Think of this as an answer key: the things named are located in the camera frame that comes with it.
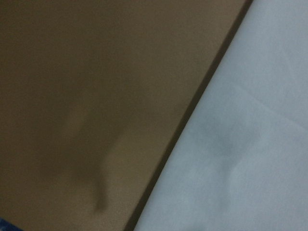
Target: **dark edge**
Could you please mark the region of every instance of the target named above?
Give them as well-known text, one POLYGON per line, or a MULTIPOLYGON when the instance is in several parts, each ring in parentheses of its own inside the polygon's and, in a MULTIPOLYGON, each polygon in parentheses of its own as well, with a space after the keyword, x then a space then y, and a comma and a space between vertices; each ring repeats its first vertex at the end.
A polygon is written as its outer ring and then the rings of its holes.
POLYGON ((152 175, 152 178, 150 180, 150 182, 148 183, 146 189, 143 192, 143 195, 141 196, 138 204, 136 205, 132 215, 130 216, 125 228, 123 229, 123 231, 132 231, 134 230, 137 221, 143 211, 143 208, 146 205, 146 202, 159 178, 160 173, 162 172, 165 163, 167 162, 177 140, 179 139, 182 131, 185 128, 186 123, 188 122, 190 116, 192 115, 192 112, 194 111, 196 105, 198 104, 203 92, 205 91, 208 83, 211 80, 211 77, 213 76, 213 74, 215 73, 221 59, 223 58, 224 54, 226 53, 232 39, 234 38, 236 31, 238 30, 242 20, 244 19, 251 3, 253 2, 253 0, 246 0, 245 3, 243 4, 242 8, 240 9, 240 12, 238 13, 235 21, 233 22, 230 30, 228 31, 221 47, 219 48, 214 60, 212 61, 208 71, 205 74, 205 77, 203 78, 203 80, 201 81, 201 84, 199 85, 197 91, 195 92, 191 102, 189 103, 183 117, 180 120, 179 125, 177 126, 171 141, 169 142, 165 153, 163 154, 162 159, 160 160, 159 164, 157 165, 157 168, 154 172, 154 174, 152 175))

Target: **white surface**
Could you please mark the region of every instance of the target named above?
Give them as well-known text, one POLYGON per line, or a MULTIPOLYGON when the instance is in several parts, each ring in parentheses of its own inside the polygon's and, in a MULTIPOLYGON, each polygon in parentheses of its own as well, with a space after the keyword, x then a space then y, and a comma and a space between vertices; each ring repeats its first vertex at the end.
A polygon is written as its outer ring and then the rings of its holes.
POLYGON ((308 1, 256 0, 135 231, 308 230, 308 1))

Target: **white fabric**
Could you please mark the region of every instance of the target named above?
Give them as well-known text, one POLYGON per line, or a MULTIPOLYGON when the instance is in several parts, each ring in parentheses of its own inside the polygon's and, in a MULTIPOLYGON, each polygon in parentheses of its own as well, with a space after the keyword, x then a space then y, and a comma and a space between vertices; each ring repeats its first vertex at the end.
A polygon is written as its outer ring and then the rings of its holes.
POLYGON ((135 231, 308 230, 308 1, 255 0, 135 231))

